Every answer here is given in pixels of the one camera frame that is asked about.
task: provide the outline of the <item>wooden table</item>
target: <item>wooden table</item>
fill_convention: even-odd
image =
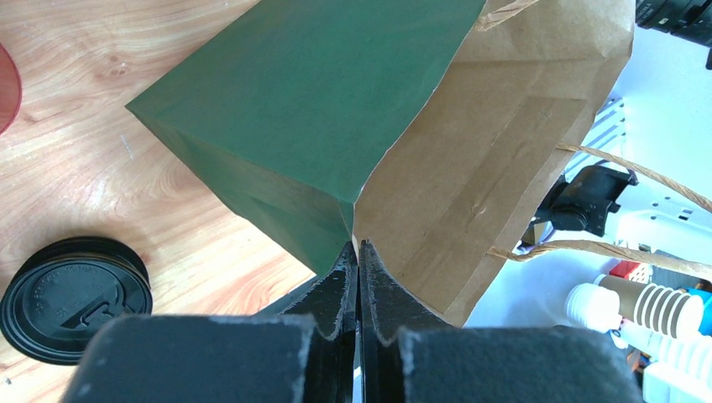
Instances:
[[[35,250],[78,234],[141,255],[154,313],[251,313],[313,275],[123,108],[254,3],[0,0],[24,91],[0,134],[0,292]],[[57,401],[72,371],[0,338],[0,401]]]

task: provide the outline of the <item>bag handle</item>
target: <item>bag handle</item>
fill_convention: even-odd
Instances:
[[[539,0],[515,0],[504,7],[496,9],[492,13],[480,15],[479,18],[477,18],[477,22],[474,23],[474,30],[486,31],[492,29],[537,2],[539,2]]]
[[[599,149],[591,149],[589,147],[572,144],[559,144],[557,146],[557,149],[573,152],[582,151],[584,153],[591,154],[595,157],[600,157],[604,160],[615,162],[616,164],[621,165],[624,168],[634,170],[642,175],[647,176],[648,178],[662,183],[663,185],[676,191],[680,195],[687,197],[690,201],[702,207],[707,212],[712,213],[712,201],[710,199],[705,196],[702,196],[696,191],[693,191],[685,185],[671,178],[668,178],[665,175],[658,174],[654,170],[650,170],[644,166],[630,162],[629,160],[624,160],[621,157],[605,153],[604,151],[601,151]],[[528,254],[514,254],[509,250],[504,250],[502,248],[497,248],[493,246],[489,249],[487,254],[491,254],[502,259],[512,260],[515,262],[526,262],[527,260],[532,260],[537,256],[541,256],[553,250],[559,249],[578,250],[583,252],[590,252],[592,254],[608,256],[610,258],[652,264],[658,267],[663,267],[665,269],[676,271],[678,273],[683,273],[685,275],[692,275],[700,279],[712,281],[712,265],[710,264],[691,262],[684,259],[669,258],[667,256],[661,256],[659,254],[650,254],[648,252],[623,248],[621,246],[615,246],[603,242],[583,240],[552,241],[537,245]]]

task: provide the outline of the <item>red object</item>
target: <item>red object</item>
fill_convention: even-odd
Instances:
[[[22,99],[20,74],[10,54],[0,45],[0,133],[18,116]]]
[[[624,260],[614,267],[609,275],[635,281],[636,283],[647,284],[650,281],[651,275],[650,265]]]

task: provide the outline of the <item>brown paper bag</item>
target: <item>brown paper bag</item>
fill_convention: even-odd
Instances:
[[[488,1],[483,15],[509,0]],[[462,325],[629,60],[632,1],[541,0],[470,32],[356,204],[391,274]]]
[[[504,263],[487,250],[522,235],[633,35],[631,0],[541,0],[473,31],[482,7],[262,0],[128,109],[318,274],[370,238],[462,325]]]

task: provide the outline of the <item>stacked lids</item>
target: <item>stacked lids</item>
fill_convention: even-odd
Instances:
[[[620,325],[620,297],[598,285],[576,285],[568,294],[564,309],[568,320],[577,327],[608,332]]]
[[[76,364],[106,322],[150,313],[141,258],[108,238],[69,238],[32,255],[0,301],[0,330],[17,350],[49,364]]]
[[[620,314],[624,318],[666,336],[693,336],[702,323],[704,303],[699,296],[612,275],[601,275],[595,282],[619,295]]]

